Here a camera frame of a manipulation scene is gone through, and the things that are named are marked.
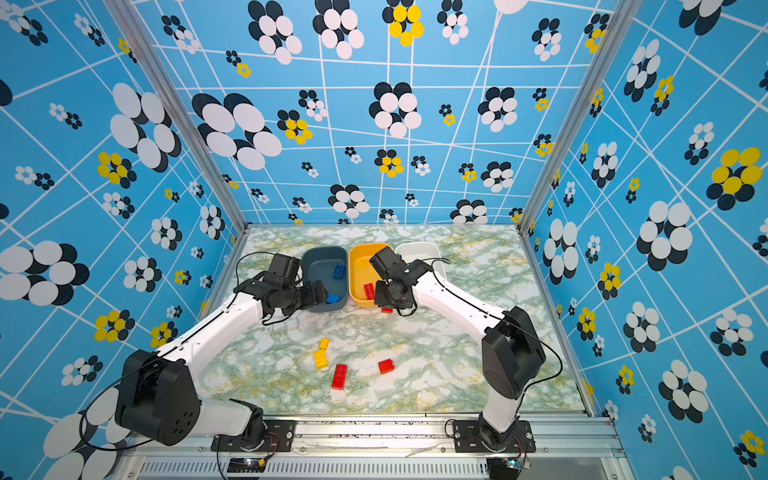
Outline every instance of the red lego brick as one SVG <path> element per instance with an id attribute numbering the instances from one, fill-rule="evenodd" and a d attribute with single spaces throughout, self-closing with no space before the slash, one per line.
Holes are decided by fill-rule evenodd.
<path id="1" fill-rule="evenodd" d="M 384 375 L 385 373 L 389 373 L 395 369 L 395 363 L 390 360 L 384 360 L 383 362 L 379 362 L 379 371 Z"/>
<path id="2" fill-rule="evenodd" d="M 374 300 L 376 298 L 376 288 L 373 283 L 366 283 L 363 288 L 366 289 L 366 298 L 368 300 Z"/>
<path id="3" fill-rule="evenodd" d="M 344 390 L 344 382 L 346 382 L 346 365 L 336 365 L 336 371 L 333 373 L 332 389 Z"/>

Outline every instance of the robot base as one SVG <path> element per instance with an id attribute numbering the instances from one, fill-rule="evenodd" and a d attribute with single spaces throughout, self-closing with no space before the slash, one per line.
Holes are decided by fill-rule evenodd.
<path id="1" fill-rule="evenodd" d="M 453 440 L 453 445 L 457 453 L 492 453 L 492 450 L 486 448 L 481 439 L 480 424 L 477 420 L 455 420 L 453 432 L 456 437 Z M 527 453 L 536 452 L 536 441 L 531 433 L 530 423 L 525 420 L 518 420 L 511 434 L 520 440 Z M 498 452 L 517 454 L 520 453 L 520 448 L 518 448 L 517 442 L 512 442 L 510 446 Z"/>
<path id="2" fill-rule="evenodd" d="M 265 432 L 276 433 L 280 438 L 278 452 L 290 452 L 293 444 L 293 436 L 296 434 L 296 422 L 293 420 L 264 420 L 266 423 Z M 268 452 L 270 443 L 267 440 L 256 442 L 255 444 L 242 437 L 230 437 L 229 435 L 219 435 L 214 437 L 210 444 L 212 452 Z"/>

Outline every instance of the yellow lego brick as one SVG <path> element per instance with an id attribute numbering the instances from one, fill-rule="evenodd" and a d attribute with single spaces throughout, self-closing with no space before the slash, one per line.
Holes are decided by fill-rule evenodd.
<path id="1" fill-rule="evenodd" d="M 324 369 L 328 366 L 325 350 L 317 350 L 315 352 L 315 365 L 317 365 L 317 369 Z"/>

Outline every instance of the yellow bin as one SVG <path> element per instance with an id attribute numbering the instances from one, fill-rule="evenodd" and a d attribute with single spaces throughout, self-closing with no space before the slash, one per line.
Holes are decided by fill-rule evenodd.
<path id="1" fill-rule="evenodd" d="M 364 243 L 349 251 L 349 295 L 362 308 L 376 306 L 373 300 L 368 300 L 365 285 L 373 283 L 373 286 L 376 286 L 376 281 L 382 279 L 371 266 L 370 260 L 384 247 L 389 247 L 389 245 L 386 243 Z"/>

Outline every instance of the patterned wall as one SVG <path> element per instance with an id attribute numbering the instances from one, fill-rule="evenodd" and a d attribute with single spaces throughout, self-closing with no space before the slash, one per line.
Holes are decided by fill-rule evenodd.
<path id="1" fill-rule="evenodd" d="M 616 4 L 134 2 L 253 223 L 510 223 Z"/>
<path id="2" fill-rule="evenodd" d="M 102 478 L 76 412 L 194 324 L 237 233 L 101 2 L 0 20 L 0 478 Z M 113 393 L 96 446 L 127 434 Z"/>
<path id="3" fill-rule="evenodd" d="M 768 5 L 645 0 L 528 231 L 638 478 L 766 478 Z"/>

